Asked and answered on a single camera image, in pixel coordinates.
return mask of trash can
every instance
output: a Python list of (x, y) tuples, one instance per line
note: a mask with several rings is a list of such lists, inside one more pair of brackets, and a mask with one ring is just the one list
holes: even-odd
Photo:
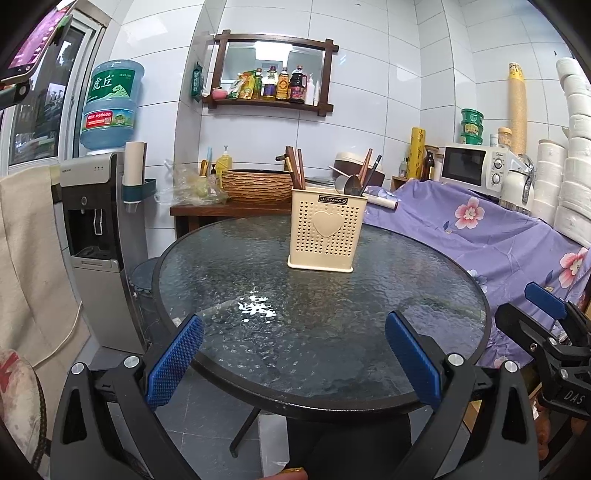
[(147, 347), (153, 343), (168, 345), (172, 334), (171, 329), (167, 327), (166, 321), (160, 318), (152, 295), (152, 276), (157, 261), (158, 257), (150, 258), (138, 265), (129, 279), (135, 304), (139, 307), (139, 321)]

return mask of water bottle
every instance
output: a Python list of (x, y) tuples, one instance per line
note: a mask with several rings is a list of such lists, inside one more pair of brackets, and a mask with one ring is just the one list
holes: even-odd
[(132, 60), (109, 60), (93, 70), (80, 126), (88, 150), (122, 148), (131, 140), (143, 77), (144, 67)]

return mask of storage box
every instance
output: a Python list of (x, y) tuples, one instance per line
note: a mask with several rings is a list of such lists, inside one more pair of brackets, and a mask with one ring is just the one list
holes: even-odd
[(352, 272), (367, 199), (322, 189), (293, 190), (287, 265)]

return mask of blue gripper pad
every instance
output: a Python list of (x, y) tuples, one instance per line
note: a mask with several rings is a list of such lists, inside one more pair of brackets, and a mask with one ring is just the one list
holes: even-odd
[(566, 318), (566, 306), (564, 302), (549, 291), (544, 290), (537, 283), (528, 283), (525, 287), (525, 298), (537, 306), (540, 310), (546, 312), (554, 320), (563, 320)]
[(148, 376), (146, 403), (152, 410), (170, 401), (202, 343), (203, 322), (194, 315)]
[(441, 403), (439, 373), (394, 312), (386, 317), (385, 330), (386, 340), (410, 380), (418, 399), (435, 410)]

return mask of white microwave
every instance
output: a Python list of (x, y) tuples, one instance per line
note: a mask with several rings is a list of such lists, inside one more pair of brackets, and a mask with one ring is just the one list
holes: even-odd
[(525, 163), (507, 148), (452, 144), (445, 147), (440, 181), (499, 198), (510, 170), (527, 173)]

